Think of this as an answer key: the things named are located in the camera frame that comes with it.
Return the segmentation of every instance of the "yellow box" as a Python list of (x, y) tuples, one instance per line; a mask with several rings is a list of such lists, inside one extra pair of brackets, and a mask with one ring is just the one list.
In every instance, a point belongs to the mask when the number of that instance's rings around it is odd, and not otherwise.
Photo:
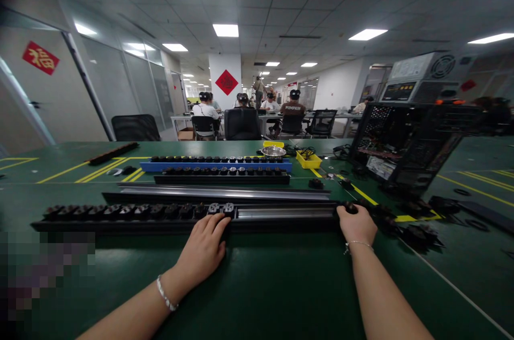
[(319, 169), (321, 166), (321, 158), (319, 158), (317, 155), (311, 155), (309, 157), (309, 160), (306, 161), (304, 157), (300, 155), (300, 152), (296, 152), (296, 159), (298, 162), (300, 162), (301, 166), (304, 169)]

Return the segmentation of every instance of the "white shirt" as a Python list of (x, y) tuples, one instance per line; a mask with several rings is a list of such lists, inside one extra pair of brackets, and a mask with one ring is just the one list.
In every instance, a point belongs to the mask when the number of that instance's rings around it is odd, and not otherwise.
[(269, 111), (280, 111), (280, 105), (277, 102), (273, 101), (270, 103), (266, 99), (266, 102), (262, 102), (261, 109), (263, 110), (268, 107), (269, 107)]
[[(220, 115), (216, 112), (216, 109), (205, 103), (195, 104), (193, 106), (193, 114), (195, 116), (210, 116), (212, 119), (220, 118)], [(197, 134), (201, 135), (202, 137), (212, 135), (212, 133), (206, 131), (197, 131)]]

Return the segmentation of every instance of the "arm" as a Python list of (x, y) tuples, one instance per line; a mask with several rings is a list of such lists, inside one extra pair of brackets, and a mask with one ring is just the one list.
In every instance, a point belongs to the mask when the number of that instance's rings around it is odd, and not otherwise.
[(377, 228), (368, 211), (357, 206), (357, 214), (349, 214), (344, 206), (337, 208), (341, 230), (350, 243), (353, 276), (368, 340), (433, 340), (421, 320), (403, 297), (386, 269), (366, 245), (371, 245)]
[[(220, 264), (225, 256), (225, 241), (220, 244), (221, 234), (229, 222), (230, 218), (219, 213), (202, 218), (194, 226), (177, 263), (161, 277), (164, 294), (174, 306)], [(79, 340), (150, 339), (169, 314), (153, 281), (87, 330)]]

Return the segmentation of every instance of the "cardboard box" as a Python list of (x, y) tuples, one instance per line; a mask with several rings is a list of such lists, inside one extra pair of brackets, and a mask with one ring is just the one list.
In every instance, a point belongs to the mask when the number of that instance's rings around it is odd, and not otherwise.
[(177, 134), (179, 141), (195, 140), (194, 130), (192, 127), (186, 127), (185, 129), (180, 130)]

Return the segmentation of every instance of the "metal bowl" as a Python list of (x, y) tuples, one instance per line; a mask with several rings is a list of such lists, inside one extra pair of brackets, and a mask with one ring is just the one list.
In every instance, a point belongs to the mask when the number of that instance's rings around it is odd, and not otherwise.
[(263, 148), (262, 153), (265, 157), (281, 157), (284, 156), (286, 151), (283, 148), (276, 147), (276, 146), (267, 146)]

